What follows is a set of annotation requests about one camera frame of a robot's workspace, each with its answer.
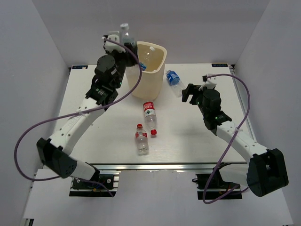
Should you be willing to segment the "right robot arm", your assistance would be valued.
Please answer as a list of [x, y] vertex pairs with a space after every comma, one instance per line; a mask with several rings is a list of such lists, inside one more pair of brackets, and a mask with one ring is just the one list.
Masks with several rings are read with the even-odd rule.
[[221, 110], [221, 95], [214, 83], [189, 84], [182, 91], [182, 101], [186, 102], [189, 96], [192, 96], [190, 104], [199, 107], [206, 128], [246, 161], [242, 166], [218, 161], [209, 177], [216, 187], [222, 188], [232, 182], [247, 186], [253, 194], [263, 197], [288, 185], [283, 153], [257, 143], [235, 125]]

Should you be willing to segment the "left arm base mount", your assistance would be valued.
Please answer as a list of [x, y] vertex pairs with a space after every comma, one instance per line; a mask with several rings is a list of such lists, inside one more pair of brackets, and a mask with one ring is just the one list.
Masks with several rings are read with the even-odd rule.
[[120, 171], [101, 170], [98, 183], [84, 182], [73, 178], [69, 191], [70, 197], [114, 197], [119, 184]]

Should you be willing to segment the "green white label bottle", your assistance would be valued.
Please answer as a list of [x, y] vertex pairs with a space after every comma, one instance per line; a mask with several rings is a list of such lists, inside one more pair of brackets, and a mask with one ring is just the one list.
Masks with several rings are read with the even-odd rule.
[[126, 43], [134, 44], [135, 40], [129, 35], [129, 24], [123, 23], [120, 25], [120, 41], [123, 45]]

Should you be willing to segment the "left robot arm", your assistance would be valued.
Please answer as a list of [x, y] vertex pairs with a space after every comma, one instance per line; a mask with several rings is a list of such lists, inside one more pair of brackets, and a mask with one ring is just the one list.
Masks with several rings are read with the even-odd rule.
[[124, 44], [130, 51], [118, 50], [115, 43], [105, 42], [105, 55], [97, 61], [91, 87], [76, 115], [48, 139], [40, 138], [37, 149], [41, 162], [61, 178], [81, 178], [90, 188], [99, 184], [100, 171], [70, 155], [78, 140], [93, 122], [111, 106], [118, 96], [127, 67], [137, 65], [138, 46], [134, 41]]

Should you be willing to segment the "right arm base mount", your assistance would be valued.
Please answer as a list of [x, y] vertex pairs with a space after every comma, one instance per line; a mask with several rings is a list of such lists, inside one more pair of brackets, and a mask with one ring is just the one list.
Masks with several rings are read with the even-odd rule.
[[[203, 199], [204, 188], [209, 179], [210, 174], [197, 174], [195, 178], [191, 181], [195, 183], [197, 186], [197, 195], [198, 199]], [[206, 200], [213, 200], [223, 195], [227, 191], [231, 190], [237, 184], [232, 182], [224, 182], [221, 176], [214, 176], [210, 181], [207, 192], [206, 192]], [[242, 194], [240, 192], [240, 185], [237, 186], [235, 190], [233, 190], [229, 195], [222, 198], [222, 200], [240, 200], [242, 199]]]

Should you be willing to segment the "crushed blue label bottle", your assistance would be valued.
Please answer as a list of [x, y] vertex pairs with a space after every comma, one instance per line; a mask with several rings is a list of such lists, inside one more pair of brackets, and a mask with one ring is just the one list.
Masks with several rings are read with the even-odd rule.
[[140, 66], [143, 71], [149, 68], [150, 62], [153, 59], [153, 55], [155, 52], [155, 48], [152, 46], [149, 46], [148, 49], [143, 52], [142, 58], [140, 59]]

